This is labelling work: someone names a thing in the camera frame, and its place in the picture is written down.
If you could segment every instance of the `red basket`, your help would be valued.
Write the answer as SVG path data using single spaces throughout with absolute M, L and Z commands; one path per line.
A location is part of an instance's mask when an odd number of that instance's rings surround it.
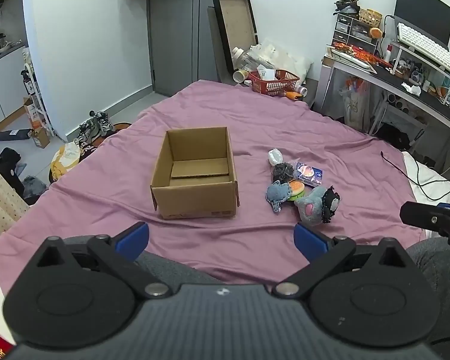
M 252 88 L 262 95 L 276 96 L 283 92 L 292 92 L 296 82 L 300 79 L 295 74 L 286 70 L 277 70 L 275 77 L 277 81 L 262 81 L 258 71 L 252 71 L 249 76 L 252 81 Z

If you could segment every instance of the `cardboard package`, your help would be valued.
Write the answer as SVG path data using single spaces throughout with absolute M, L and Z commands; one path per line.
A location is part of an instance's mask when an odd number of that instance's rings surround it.
M 234 216 L 239 186 L 227 127 L 167 131 L 150 189 L 165 219 Z
M 31 138 L 34 140 L 35 146 L 41 147 L 42 149 L 50 143 L 47 132 L 43 127 L 32 130 Z
M 25 108 L 25 112 L 27 113 L 28 119 L 30 120 L 31 128 L 34 130 L 40 128 L 42 126 L 40 114 L 30 96 L 23 98 L 23 106 Z

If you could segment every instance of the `sneaker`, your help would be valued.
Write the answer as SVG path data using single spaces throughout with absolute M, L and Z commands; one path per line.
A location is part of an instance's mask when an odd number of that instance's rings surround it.
M 85 123 L 80 124 L 79 134 L 76 140 L 79 143 L 91 143 L 99 132 L 100 128 L 98 122 L 94 118 L 88 119 Z
M 115 126 L 108 119 L 108 115 L 106 112 L 97 112 L 90 111 L 90 116 L 92 116 L 98 123 L 100 135 L 102 137 L 109 137 L 116 133 Z

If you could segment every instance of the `keyboard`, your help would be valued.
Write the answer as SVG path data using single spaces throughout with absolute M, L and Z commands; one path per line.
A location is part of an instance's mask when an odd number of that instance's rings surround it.
M 404 23 L 399 23 L 398 40 L 400 43 L 414 47 L 415 50 L 450 71 L 450 52 L 424 34 L 404 25 Z

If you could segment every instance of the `computer monitor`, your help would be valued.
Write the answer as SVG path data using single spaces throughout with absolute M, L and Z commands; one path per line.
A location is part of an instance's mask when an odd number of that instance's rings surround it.
M 395 14 L 447 48 L 450 40 L 450 7 L 440 0 L 397 0 Z

